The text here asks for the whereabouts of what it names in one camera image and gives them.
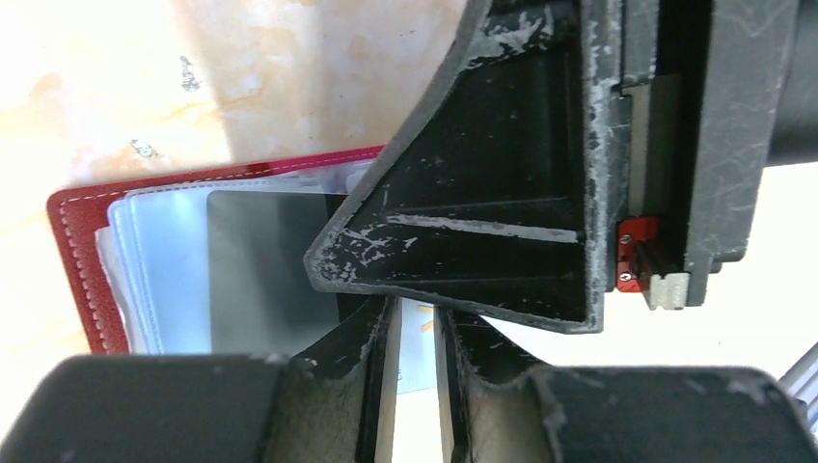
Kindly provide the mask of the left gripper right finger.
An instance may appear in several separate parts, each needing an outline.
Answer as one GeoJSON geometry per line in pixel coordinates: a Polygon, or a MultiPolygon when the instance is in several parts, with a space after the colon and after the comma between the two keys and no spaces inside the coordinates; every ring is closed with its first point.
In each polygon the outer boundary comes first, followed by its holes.
{"type": "Polygon", "coordinates": [[[753,368],[554,367],[480,316],[434,319],[448,462],[813,462],[795,401],[753,368]]]}

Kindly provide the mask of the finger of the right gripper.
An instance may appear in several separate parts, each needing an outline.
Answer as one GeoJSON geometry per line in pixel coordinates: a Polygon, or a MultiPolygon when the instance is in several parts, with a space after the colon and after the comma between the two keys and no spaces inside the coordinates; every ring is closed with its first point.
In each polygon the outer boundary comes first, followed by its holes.
{"type": "Polygon", "coordinates": [[[316,289],[603,328],[617,1],[469,1],[425,93],[304,258],[316,289]]]}

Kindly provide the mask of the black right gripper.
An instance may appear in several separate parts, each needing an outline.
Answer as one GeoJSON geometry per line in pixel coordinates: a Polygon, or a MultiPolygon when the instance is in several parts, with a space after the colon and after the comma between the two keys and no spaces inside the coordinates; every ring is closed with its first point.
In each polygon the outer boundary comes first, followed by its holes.
{"type": "Polygon", "coordinates": [[[747,252],[765,168],[817,158],[817,5],[626,1],[621,20],[616,286],[651,309],[696,307],[747,252]]]}

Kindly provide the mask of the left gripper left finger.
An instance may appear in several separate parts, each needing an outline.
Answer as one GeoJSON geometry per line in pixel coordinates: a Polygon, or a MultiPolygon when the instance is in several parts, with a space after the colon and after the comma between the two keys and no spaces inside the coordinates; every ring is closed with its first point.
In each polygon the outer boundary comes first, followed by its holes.
{"type": "Polygon", "coordinates": [[[38,385],[5,462],[387,462],[400,305],[371,296],[301,353],[87,355],[38,385]]]}

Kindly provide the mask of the silver VIP card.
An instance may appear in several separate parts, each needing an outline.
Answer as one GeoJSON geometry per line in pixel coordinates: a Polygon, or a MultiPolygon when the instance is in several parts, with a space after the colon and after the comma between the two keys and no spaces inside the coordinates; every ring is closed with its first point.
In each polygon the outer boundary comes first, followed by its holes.
{"type": "Polygon", "coordinates": [[[434,307],[401,298],[401,337],[397,393],[399,395],[436,387],[434,307]]]}

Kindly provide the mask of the dark grey card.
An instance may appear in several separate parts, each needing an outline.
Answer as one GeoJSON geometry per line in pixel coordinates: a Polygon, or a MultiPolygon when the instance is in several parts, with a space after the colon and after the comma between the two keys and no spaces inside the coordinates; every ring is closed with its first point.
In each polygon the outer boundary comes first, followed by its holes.
{"type": "Polygon", "coordinates": [[[305,253],[341,194],[214,191],[207,197],[211,349],[294,355],[340,322],[312,287],[305,253]]]}

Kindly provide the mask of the red leather card holder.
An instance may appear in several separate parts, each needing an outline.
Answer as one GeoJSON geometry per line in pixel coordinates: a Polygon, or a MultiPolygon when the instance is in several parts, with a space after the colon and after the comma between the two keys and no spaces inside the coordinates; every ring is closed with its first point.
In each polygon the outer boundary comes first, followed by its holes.
{"type": "Polygon", "coordinates": [[[206,353],[208,200],[216,192],[344,195],[361,148],[60,190],[46,210],[95,354],[206,353]]]}

